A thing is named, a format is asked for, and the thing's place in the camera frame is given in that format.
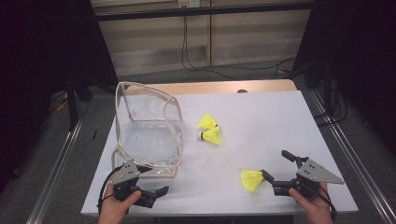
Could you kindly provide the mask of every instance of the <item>clear plastic box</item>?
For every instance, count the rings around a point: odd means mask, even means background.
[[[113,169],[134,160],[153,168],[141,176],[175,176],[181,163],[182,129],[180,105],[172,94],[139,83],[120,82]]]

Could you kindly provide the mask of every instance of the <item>hand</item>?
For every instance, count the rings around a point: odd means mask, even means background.
[[[114,194],[114,187],[111,185],[107,186],[105,197]],[[132,206],[142,195],[142,193],[137,190],[131,194],[125,201],[120,202],[114,197],[109,197],[105,199],[102,203],[102,211],[99,216],[99,224],[108,223],[121,223],[125,217],[126,211]]]
[[[320,185],[327,191],[326,183],[320,183]],[[318,193],[327,199],[326,193],[322,188],[318,189]],[[305,210],[306,219],[309,224],[332,224],[330,206],[319,197],[306,199],[293,188],[289,189],[289,194]]]

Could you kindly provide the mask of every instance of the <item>yellow shuttlecock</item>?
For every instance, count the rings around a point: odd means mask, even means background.
[[[200,140],[206,140],[216,145],[220,145],[220,141],[221,141],[220,127],[217,126],[204,133],[198,133],[198,138]]]
[[[241,172],[242,184],[250,192],[254,191],[263,179],[261,171],[243,170]]]
[[[206,113],[202,117],[201,122],[199,122],[199,126],[205,129],[213,129],[217,127],[218,124],[215,122],[215,120],[212,118],[212,116],[209,113]]]

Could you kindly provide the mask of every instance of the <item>white tabletop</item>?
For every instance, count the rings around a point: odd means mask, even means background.
[[[154,207],[133,206],[130,216],[242,216],[287,215],[303,212],[291,198],[275,196],[264,181],[254,192],[241,183],[243,169],[270,173],[275,180],[291,180],[297,166],[281,156],[287,150],[309,157],[341,176],[299,91],[178,95],[184,118],[183,162],[174,178],[140,178],[141,189],[169,186]],[[209,112],[221,128],[215,146],[197,139],[198,123]],[[111,152],[117,144],[115,123],[99,161],[81,213],[97,216],[97,200],[111,171]],[[347,185],[329,184],[339,212],[358,211]]]

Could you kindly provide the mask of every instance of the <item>wall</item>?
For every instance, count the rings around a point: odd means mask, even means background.
[[[94,11],[107,13],[177,8],[177,1],[137,0],[141,1],[156,2],[126,4],[122,0],[122,5],[95,7]],[[92,5],[97,6],[97,2],[92,0]],[[247,0],[243,4],[280,2],[286,1]],[[201,0],[200,3],[201,7],[241,5],[236,0]],[[295,56],[309,12],[297,10],[187,17],[189,60],[195,66],[202,66]],[[183,67],[183,18],[101,21],[100,27],[118,76]]]

